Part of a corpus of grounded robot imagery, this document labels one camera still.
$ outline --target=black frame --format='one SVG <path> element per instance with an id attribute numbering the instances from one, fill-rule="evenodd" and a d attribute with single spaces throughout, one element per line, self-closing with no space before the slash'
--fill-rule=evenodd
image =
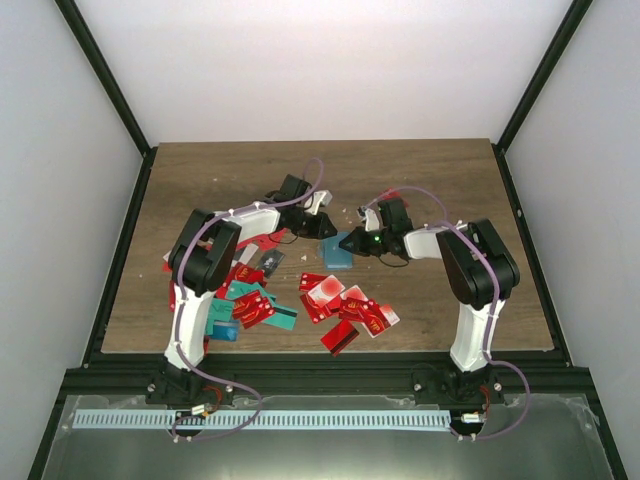
<path id="1" fill-rule="evenodd" d="M 598 432 L 615 478 L 627 478 L 593 380 L 586 368 L 574 367 L 549 294 L 527 222 L 522 214 L 516 188 L 509 173 L 505 154 L 515 135 L 542 91 L 573 33 L 586 14 L 592 0 L 574 0 L 556 32 L 547 52 L 534 73 L 513 116 L 497 145 L 493 145 L 496 162 L 514 214 L 518 231 L 531 267 L 538 295 L 547 320 L 554 348 L 550 351 L 494 352 L 496 359 L 518 365 L 535 393 L 584 394 L 593 413 L 600 419 Z M 74 0 L 56 0 L 71 31 L 100 79 L 114 108 L 129 131 L 142 157 L 134 193 L 116 247 L 105 289 L 83 358 L 83 367 L 69 369 L 36 454 L 29 478 L 42 477 L 64 402 L 68 395 L 146 395 L 147 386 L 157 372 L 162 354 L 104 354 L 104 333 L 124 269 L 129 246 L 157 147 L 147 143 L 106 60 L 102 56 Z M 432 404 L 429 394 L 415 392 L 415 375 L 420 366 L 444 365 L 447 352 L 343 354 L 328 358 L 318 354 L 212 354 L 200 365 L 214 375 L 253 386 L 265 395 L 278 394 L 386 394 L 414 395 L 417 403 Z M 496 374 L 504 393 L 522 393 L 519 378 L 510 370 L 498 368 Z M 459 409 L 460 404 L 439 403 L 445 409 Z"/>

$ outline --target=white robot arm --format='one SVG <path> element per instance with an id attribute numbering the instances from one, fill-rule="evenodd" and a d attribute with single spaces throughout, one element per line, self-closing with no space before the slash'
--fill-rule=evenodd
<path id="1" fill-rule="evenodd" d="M 358 255 L 393 253 L 410 259 L 441 259 L 446 267 L 449 284 L 460 302 L 456 338 L 450 355 L 462 373 L 475 372 L 487 364 L 484 352 L 489 352 L 497 317 L 505 305 L 511 290 L 520 280 L 520 273 L 487 219 L 473 223 L 458 222 L 456 229 L 484 253 L 494 269 L 500 284 L 498 301 L 491 328 L 490 305 L 493 284 L 486 269 L 471 254 L 467 246 L 446 228 L 429 227 L 413 229 L 401 199 L 388 199 L 378 203 L 382 227 L 371 208 L 360 208 L 363 227 L 356 229 L 341 242 L 342 248 Z"/>
<path id="2" fill-rule="evenodd" d="M 299 196 L 297 192 L 302 190 L 304 193 L 308 185 L 304 180 L 288 176 L 281 189 L 274 193 L 277 201 L 282 201 L 287 196 L 296 198 Z M 292 233 L 306 238 L 333 236 L 337 233 L 335 227 L 326 213 L 319 212 L 320 207 L 328 205 L 331 198 L 328 191 L 319 190 L 314 192 L 303 205 L 279 209 L 270 207 L 269 203 L 259 202 L 255 204 L 255 209 L 238 214 L 233 213 L 224 218 L 223 222 L 218 222 L 222 223 L 222 226 L 209 232 L 207 234 L 209 238 L 201 239 L 203 241 L 214 239 L 211 250 L 197 247 L 188 259 L 183 277 L 186 298 L 183 298 L 176 277 L 186 246 L 206 221 L 222 213 L 194 210 L 169 256 L 169 265 L 173 270 L 175 283 L 176 309 L 170 341 L 164 354 L 171 365 L 179 369 L 188 370 L 189 368 L 178 355 L 174 340 L 178 315 L 181 315 L 178 333 L 184 357 L 193 366 L 197 366 L 204 358 L 203 341 L 209 308 L 216 289 L 222 285 L 230 268 L 235 264 L 232 258 L 236 245 L 257 235 L 274 233 L 282 228 L 289 228 Z"/>

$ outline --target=wooden board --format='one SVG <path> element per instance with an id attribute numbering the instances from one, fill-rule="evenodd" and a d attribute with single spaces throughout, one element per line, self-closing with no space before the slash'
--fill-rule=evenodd
<path id="1" fill-rule="evenodd" d="M 357 225 L 355 208 L 383 190 L 417 185 L 436 194 L 450 219 L 491 219 L 521 270 L 521 284 L 503 310 L 494 348 L 552 348 L 531 273 L 487 140 L 401 140 L 163 144 L 151 173 L 120 288 L 104 340 L 104 352 L 161 352 L 172 324 L 169 274 L 162 256 L 171 249 L 195 207 L 224 210 L 246 205 L 280 186 L 287 173 L 301 175 L 306 161 L 325 162 L 322 188 L 333 201 L 328 213 L 340 231 Z M 442 218 L 427 196 L 407 193 L 414 225 Z M 302 272 L 323 273 L 318 242 L 281 245 L 286 258 L 267 290 L 278 303 L 300 310 L 287 332 L 267 325 L 241 331 L 236 343 L 213 342 L 216 351 L 326 351 L 320 338 L 336 319 L 313 325 L 297 290 Z M 355 257 L 354 268 L 336 275 L 357 284 L 379 303 L 390 303 L 399 324 L 376 339 L 362 333 L 345 351 L 446 350 L 454 337 L 458 303 L 442 262 L 413 261 L 405 268 Z M 398 261 L 390 257 L 389 263 Z"/>

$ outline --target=white cable carrier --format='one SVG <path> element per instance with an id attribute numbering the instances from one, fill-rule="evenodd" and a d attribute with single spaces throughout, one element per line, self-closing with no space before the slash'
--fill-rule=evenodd
<path id="1" fill-rule="evenodd" d="M 177 410 L 76 410 L 74 429 L 165 430 Z M 181 429 L 229 430 L 254 412 L 219 410 L 206 418 L 186 419 Z M 244 430 L 401 430 L 448 432 L 451 414 L 442 410 L 263 410 Z"/>

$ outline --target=white wall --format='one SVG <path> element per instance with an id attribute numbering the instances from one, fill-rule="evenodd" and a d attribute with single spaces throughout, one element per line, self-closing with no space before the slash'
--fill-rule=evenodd
<path id="1" fill-rule="evenodd" d="M 0 2 L 0 478 L 81 361 L 140 156 L 53 1 Z"/>
<path id="2" fill-rule="evenodd" d="M 569 347 L 640 478 L 640 3 L 593 2 L 507 152 Z"/>
<path id="3" fill-rule="evenodd" d="M 78 0 L 152 144 L 490 137 L 569 0 Z"/>

